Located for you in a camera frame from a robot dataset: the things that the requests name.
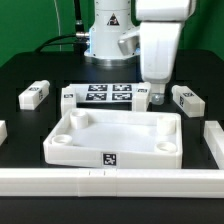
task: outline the white cylinder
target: white cylinder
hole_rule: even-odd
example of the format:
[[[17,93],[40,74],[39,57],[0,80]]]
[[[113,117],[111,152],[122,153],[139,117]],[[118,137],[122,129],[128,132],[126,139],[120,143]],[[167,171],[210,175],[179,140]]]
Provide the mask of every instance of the white cylinder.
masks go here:
[[[71,126],[74,129],[82,129],[88,127],[88,115],[85,111],[74,110],[70,113]]]
[[[52,138],[52,145],[72,145],[72,137],[70,135],[56,135]]]
[[[173,115],[161,115],[157,118],[157,132],[160,135],[172,135],[176,131],[176,118]]]

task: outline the white tray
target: white tray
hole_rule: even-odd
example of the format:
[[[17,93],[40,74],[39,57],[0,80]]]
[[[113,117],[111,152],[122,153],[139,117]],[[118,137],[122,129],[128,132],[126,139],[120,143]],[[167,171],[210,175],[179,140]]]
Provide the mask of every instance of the white tray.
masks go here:
[[[94,168],[179,169],[178,114],[69,110],[44,141],[50,164]]]

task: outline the black tabletop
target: black tabletop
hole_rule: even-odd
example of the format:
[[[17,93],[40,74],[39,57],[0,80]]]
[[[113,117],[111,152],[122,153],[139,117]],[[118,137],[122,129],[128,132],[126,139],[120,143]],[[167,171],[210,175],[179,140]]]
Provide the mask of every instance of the black tabletop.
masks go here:
[[[153,112],[182,116],[183,169],[218,169],[203,138],[204,121],[224,123],[224,63],[209,51],[179,51],[162,106]],[[34,81],[48,80],[49,96],[34,111],[19,109],[18,95]],[[21,53],[0,68],[0,120],[8,138],[0,147],[1,168],[55,168],[44,160],[43,141],[59,121],[61,88],[71,83],[136,83],[139,64],[108,69],[86,64],[72,52]],[[188,118],[173,102],[171,87],[186,85],[206,102],[203,118]],[[124,104],[78,107],[131,110]],[[219,223],[224,199],[1,197],[1,223]]]

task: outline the white block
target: white block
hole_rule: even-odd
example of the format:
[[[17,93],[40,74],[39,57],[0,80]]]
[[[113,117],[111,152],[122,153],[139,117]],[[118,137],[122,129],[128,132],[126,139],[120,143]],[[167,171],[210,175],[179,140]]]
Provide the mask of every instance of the white block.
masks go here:
[[[0,196],[224,198],[224,171],[0,169]]]
[[[72,108],[76,108],[76,91],[70,86],[61,90],[61,116]]]
[[[0,121],[0,145],[4,142],[6,138],[7,138],[7,130],[5,121]]]
[[[224,169],[224,132],[217,121],[205,122],[204,138],[219,169]]]
[[[173,86],[174,102],[184,111],[188,117],[203,117],[205,102],[199,98],[187,86]]]
[[[36,81],[19,95],[21,110],[34,110],[49,94],[50,83],[46,80]]]
[[[151,84],[149,82],[139,83],[136,93],[132,97],[132,111],[145,112],[150,103]]]

